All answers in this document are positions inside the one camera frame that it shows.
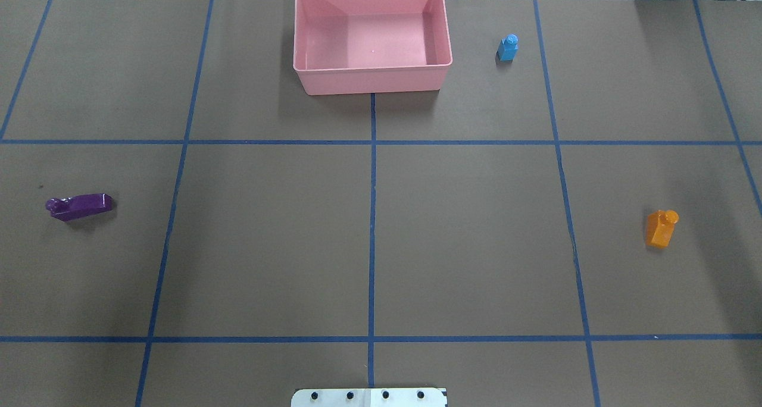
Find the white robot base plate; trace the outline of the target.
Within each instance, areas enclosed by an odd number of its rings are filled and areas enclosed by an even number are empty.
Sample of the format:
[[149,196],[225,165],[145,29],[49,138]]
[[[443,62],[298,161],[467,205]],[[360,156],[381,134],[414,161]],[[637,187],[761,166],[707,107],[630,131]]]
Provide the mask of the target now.
[[447,406],[445,389],[435,387],[297,390],[291,406]]

